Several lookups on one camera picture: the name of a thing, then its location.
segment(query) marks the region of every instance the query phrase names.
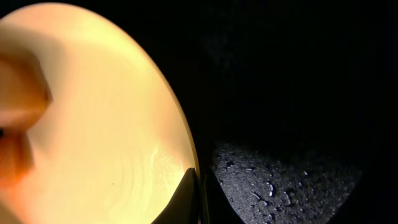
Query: textured gray surface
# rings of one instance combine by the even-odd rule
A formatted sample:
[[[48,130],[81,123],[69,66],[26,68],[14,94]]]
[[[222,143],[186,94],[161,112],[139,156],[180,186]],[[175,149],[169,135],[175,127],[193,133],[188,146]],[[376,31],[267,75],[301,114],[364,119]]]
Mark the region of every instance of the textured gray surface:
[[[228,143],[218,144],[213,162],[230,204],[247,224],[326,223],[362,173],[324,157],[286,164]]]

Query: black background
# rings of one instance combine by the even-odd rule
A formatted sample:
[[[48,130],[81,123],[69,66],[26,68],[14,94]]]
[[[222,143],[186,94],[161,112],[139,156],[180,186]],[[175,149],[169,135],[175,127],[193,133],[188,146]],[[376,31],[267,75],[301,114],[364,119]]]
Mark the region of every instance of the black background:
[[[32,3],[1,1],[0,17]],[[183,107],[202,169],[216,141],[287,162],[316,150],[367,170],[337,223],[393,216],[398,26],[389,2],[69,3],[113,21],[152,57]]]

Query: dark surface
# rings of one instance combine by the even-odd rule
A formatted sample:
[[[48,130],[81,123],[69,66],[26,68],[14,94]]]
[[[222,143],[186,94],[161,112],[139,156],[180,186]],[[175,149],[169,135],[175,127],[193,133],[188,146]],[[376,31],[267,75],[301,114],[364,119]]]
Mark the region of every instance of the dark surface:
[[[2,1],[0,16],[33,2]],[[392,3],[72,3],[116,23],[154,59],[187,116],[201,168],[206,170],[213,154],[223,152],[223,159],[214,163],[216,175],[247,223],[325,223],[361,171],[362,187],[354,190],[336,222],[383,223],[383,218],[393,217],[388,204],[396,201],[396,144],[391,139],[397,114],[398,20]],[[237,145],[221,147],[217,141]],[[253,156],[255,150],[259,156]],[[221,172],[225,159],[234,165]],[[321,169],[320,164],[330,166]],[[257,171],[246,172],[246,166]],[[294,170],[279,172],[290,167]],[[305,169],[312,171],[303,179]],[[249,192],[255,190],[266,200],[269,172],[279,184],[273,205],[261,210],[264,217],[256,214],[259,204],[250,207],[256,196]],[[300,179],[306,186],[296,190]],[[248,185],[252,180],[257,187]],[[289,181],[299,200],[285,209],[282,199]],[[314,197],[308,192],[312,188]],[[384,189],[387,196],[373,193]],[[284,210],[268,220],[276,205]]]

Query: wet surface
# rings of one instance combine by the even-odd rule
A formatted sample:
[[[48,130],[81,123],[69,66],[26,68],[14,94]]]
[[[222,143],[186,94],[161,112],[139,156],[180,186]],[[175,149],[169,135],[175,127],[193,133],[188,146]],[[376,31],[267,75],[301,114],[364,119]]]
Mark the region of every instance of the wet surface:
[[[247,224],[326,223],[344,203],[361,170],[328,158],[285,163],[235,144],[218,144],[213,171]]]

